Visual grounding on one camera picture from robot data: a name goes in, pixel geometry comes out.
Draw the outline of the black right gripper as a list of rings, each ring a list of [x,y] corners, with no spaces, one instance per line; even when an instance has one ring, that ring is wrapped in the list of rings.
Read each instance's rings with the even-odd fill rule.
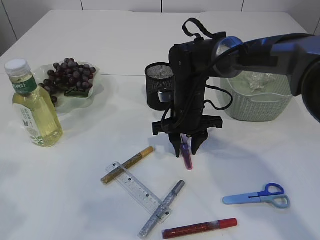
[[[177,158],[180,157],[182,142],[180,134],[192,136],[191,152],[195,155],[209,137],[207,130],[223,126],[220,116],[204,115],[203,109],[206,81],[218,75],[212,65],[216,58],[213,51],[226,37],[225,32],[212,34],[208,39],[196,34],[194,40],[175,44],[169,50],[169,66],[174,74],[173,100],[168,104],[171,116],[152,123],[152,133],[168,134]]]

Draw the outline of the black blue right robot arm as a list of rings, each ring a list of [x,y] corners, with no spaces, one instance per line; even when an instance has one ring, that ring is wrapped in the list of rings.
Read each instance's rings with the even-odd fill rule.
[[[310,114],[320,118],[320,38],[292,33],[242,42],[223,32],[213,39],[197,38],[169,51],[174,75],[173,99],[152,124],[152,133],[166,133],[175,153],[181,134],[191,138],[195,154],[208,139],[208,129],[223,125],[219,116],[204,115],[206,82],[210,77],[232,79],[241,72],[283,75],[292,96],[302,96]]]

